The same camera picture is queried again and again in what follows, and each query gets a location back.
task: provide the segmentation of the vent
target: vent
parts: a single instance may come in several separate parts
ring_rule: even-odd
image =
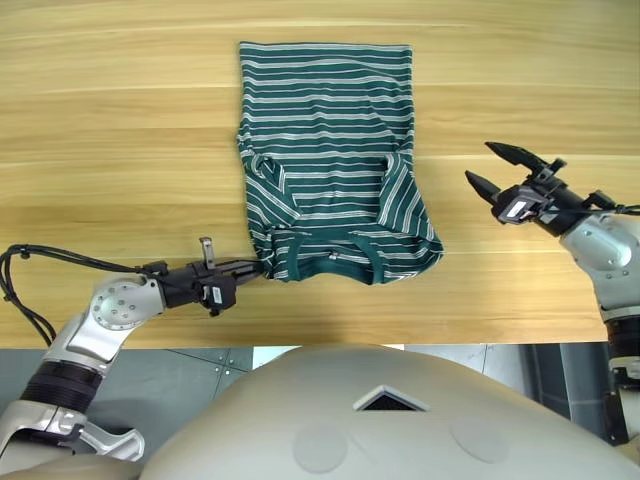
[[[401,411],[401,412],[426,412],[427,405],[408,398],[398,390],[381,385],[362,397],[353,405],[354,410],[368,411]]]

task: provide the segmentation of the cable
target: cable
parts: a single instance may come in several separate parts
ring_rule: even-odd
[[[576,215],[632,215],[640,216],[640,205],[616,205],[615,208],[599,210],[599,209],[545,209],[540,214],[557,215],[559,213],[573,213]]]
[[[33,325],[38,334],[45,341],[47,346],[51,345],[53,340],[55,340],[56,331],[47,319],[26,307],[18,298],[18,294],[13,286],[13,279],[11,278],[11,259],[14,255],[20,255],[25,260],[29,259],[31,255],[40,255],[107,272],[143,274],[156,280],[159,284],[170,285],[185,292],[188,291],[182,286],[167,282],[162,278],[162,276],[145,267],[127,267],[125,265],[105,262],[97,258],[87,257],[85,255],[80,255],[79,253],[63,250],[61,248],[48,247],[45,245],[11,245],[6,252],[0,255],[0,288],[2,288],[2,291],[4,292],[4,300],[13,304],[26,317],[29,323]]]

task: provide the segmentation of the wooden table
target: wooden table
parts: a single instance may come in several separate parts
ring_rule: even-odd
[[[419,278],[368,287],[258,280],[211,319],[198,306],[129,347],[602,340],[590,283],[539,228],[500,226],[465,169],[503,187],[523,168],[485,140],[570,163],[580,194],[637,203],[637,0],[100,1],[0,4],[0,245],[44,243],[129,265],[251,257],[234,142],[237,42],[409,43],[417,180],[445,243]],[[24,302],[60,327],[101,272],[15,264]],[[0,346],[42,343],[0,308]]]

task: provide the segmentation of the t-shirt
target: t-shirt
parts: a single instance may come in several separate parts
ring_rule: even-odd
[[[388,283],[441,258],[413,173],[411,56],[406,45],[240,44],[237,140],[267,278]]]

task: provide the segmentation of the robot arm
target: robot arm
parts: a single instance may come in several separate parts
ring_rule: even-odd
[[[9,456],[7,447],[16,439],[56,449],[80,437],[101,454],[128,460],[142,456],[144,440],[137,431],[114,436],[89,423],[86,417],[125,340],[136,328],[168,308],[200,303],[211,315],[217,315],[235,304],[238,285],[262,272],[262,265],[253,261],[216,266],[211,239],[200,241],[202,261],[176,270],[157,262],[145,266],[144,274],[117,274],[95,289],[87,310],[65,325],[44,354],[21,398],[11,403],[0,417],[3,463]],[[25,256],[38,247],[19,248]],[[34,457],[30,460],[32,465],[41,463],[36,450],[31,449],[28,455]]]
[[[507,190],[466,172],[476,192],[492,205],[501,223],[540,225],[573,256],[591,278],[600,314],[607,327],[615,390],[605,397],[607,429],[612,445],[635,439],[640,460],[640,222],[616,214],[640,215],[638,206],[617,205],[600,191],[582,199],[556,173],[566,165],[548,164],[520,147],[489,142],[487,146],[531,174]]]

